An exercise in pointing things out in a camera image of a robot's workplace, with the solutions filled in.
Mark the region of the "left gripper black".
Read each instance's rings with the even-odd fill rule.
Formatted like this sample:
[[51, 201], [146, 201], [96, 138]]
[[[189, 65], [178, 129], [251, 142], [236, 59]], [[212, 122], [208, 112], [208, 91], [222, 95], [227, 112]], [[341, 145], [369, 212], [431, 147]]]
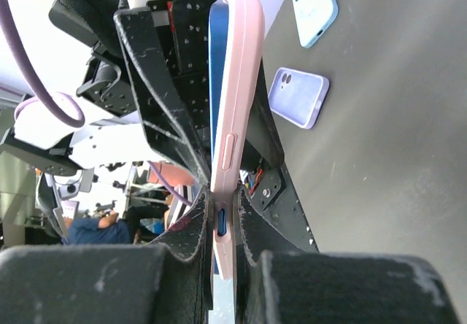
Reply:
[[[202, 185], [209, 183], [211, 169], [197, 131], [210, 127], [208, 20], [215, 1], [148, 1], [147, 7], [168, 18], [165, 26], [155, 24], [148, 8], [120, 9], [114, 15], [147, 143]], [[272, 168], [285, 162], [262, 61], [240, 168], [254, 171], [260, 160]]]

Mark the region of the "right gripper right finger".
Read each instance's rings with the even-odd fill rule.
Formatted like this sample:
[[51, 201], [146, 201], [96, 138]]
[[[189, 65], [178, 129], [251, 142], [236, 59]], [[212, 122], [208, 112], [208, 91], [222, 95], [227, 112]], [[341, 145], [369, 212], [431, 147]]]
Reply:
[[458, 323], [439, 273], [410, 255], [307, 252], [254, 209], [237, 211], [238, 323]]

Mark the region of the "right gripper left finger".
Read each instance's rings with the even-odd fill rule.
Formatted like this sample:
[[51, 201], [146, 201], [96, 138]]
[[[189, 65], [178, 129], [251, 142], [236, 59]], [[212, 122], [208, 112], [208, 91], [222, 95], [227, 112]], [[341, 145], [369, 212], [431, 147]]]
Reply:
[[149, 244], [37, 245], [1, 252], [3, 323], [206, 323], [214, 199]]

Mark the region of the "pink phone case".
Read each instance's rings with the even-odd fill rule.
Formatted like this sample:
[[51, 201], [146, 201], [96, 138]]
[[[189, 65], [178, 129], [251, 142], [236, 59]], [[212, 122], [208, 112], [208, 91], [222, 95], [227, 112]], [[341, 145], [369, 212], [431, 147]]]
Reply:
[[230, 279], [235, 260], [233, 195], [260, 68], [264, 14], [259, 0], [223, 1], [228, 4], [228, 36], [210, 190], [215, 207], [213, 249], [220, 277]]

